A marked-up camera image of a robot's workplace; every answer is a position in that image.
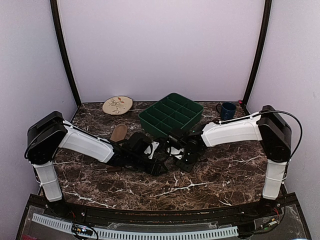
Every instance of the black frame post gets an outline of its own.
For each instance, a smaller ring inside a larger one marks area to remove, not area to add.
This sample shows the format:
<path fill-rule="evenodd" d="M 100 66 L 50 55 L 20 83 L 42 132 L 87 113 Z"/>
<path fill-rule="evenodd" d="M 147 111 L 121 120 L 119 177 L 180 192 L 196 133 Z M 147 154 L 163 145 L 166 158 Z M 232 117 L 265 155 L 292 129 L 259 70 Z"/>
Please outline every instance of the black frame post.
<path fill-rule="evenodd" d="M 252 89 L 254 87 L 254 83 L 256 80 L 262 52 L 263 52 L 264 45 L 265 45 L 268 24 L 269 24 L 269 18 L 270 18 L 270 12 L 271 12 L 271 5 L 272 5 L 272 0 L 265 0 L 258 45 L 256 47 L 256 52 L 255 52 L 255 56 L 254 56 L 254 60 L 253 60 L 253 65 L 252 65 L 249 81 L 246 86 L 246 90 L 245 90 L 243 100 L 241 103 L 243 108 L 246 108 L 246 106 L 248 104 L 248 101 L 249 101 L 249 98 L 250 98 L 250 95 L 251 95 L 251 92 L 252 92 Z"/>
<path fill-rule="evenodd" d="M 67 54 L 67 49 L 66 49 L 66 45 L 65 45 L 65 41 L 64 41 L 64 35 L 62 32 L 62 28 L 61 28 L 57 0 L 50 0 L 50 4 L 51 4 L 52 18 L 53 18 L 56 38 L 58 40 L 65 73 L 66 73 L 66 76 L 69 81 L 69 85 L 70 85 L 70 88 L 71 88 L 71 91 L 73 94 L 73 98 L 75 100 L 77 107 L 79 108 L 81 106 L 82 102 L 81 102 L 81 99 L 80 99 L 80 96 L 78 93 L 78 89 L 76 86 L 74 76 L 72 74 L 72 70 L 71 70 L 71 66 L 70 66 L 70 62 L 69 62 L 69 58 L 68 58 L 68 54 Z"/>

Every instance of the blue mug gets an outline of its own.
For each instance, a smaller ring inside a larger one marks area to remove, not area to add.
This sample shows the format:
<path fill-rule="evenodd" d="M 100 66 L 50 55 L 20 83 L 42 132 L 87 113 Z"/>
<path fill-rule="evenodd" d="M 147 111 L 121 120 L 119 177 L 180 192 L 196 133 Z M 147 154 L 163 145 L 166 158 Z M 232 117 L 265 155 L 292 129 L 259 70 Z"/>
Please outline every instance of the blue mug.
<path fill-rule="evenodd" d="M 237 106 L 232 102 L 224 102 L 215 106 L 216 111 L 220 114 L 221 120 L 230 120 L 234 118 Z"/>

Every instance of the green box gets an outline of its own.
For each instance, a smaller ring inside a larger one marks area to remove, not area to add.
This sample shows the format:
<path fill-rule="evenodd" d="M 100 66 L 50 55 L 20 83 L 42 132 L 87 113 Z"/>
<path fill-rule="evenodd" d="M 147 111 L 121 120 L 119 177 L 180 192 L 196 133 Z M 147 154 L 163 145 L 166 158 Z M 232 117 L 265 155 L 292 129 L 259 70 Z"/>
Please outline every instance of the green box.
<path fill-rule="evenodd" d="M 190 130 L 201 119 L 204 107 L 171 93 L 139 114 L 141 126 L 156 138 L 166 138 L 173 128 Z"/>

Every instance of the white backdrop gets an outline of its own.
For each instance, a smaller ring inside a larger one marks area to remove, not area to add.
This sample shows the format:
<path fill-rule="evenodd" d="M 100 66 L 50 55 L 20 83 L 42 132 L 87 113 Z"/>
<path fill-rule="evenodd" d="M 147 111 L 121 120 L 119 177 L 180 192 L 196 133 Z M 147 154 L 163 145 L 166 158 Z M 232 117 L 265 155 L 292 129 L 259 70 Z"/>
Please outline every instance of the white backdrop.
<path fill-rule="evenodd" d="M 63 0 L 59 11 L 82 102 L 242 99 L 264 0 Z"/>

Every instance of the marble table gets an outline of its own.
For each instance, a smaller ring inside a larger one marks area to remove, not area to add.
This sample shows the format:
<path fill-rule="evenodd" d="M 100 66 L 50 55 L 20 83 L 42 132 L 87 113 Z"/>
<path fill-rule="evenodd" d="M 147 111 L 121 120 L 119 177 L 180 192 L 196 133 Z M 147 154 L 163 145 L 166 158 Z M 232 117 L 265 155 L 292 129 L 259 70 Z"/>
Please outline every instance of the marble table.
<path fill-rule="evenodd" d="M 141 128 L 138 114 L 153 102 L 135 102 L 124 115 L 107 115 L 103 103 L 84 103 L 72 123 L 101 138 L 110 138 L 120 123 L 128 126 L 127 138 Z M 218 117 L 217 102 L 200 102 L 204 111 L 199 124 Z M 235 117 L 245 113 L 239 105 Z M 108 172 L 104 163 L 61 149 L 55 169 L 67 202 L 122 210 L 181 211 L 241 205 L 260 199 L 267 158 L 258 141 L 210 147 L 191 172 L 181 171 L 169 158 L 169 171 L 160 176 L 123 169 Z"/>

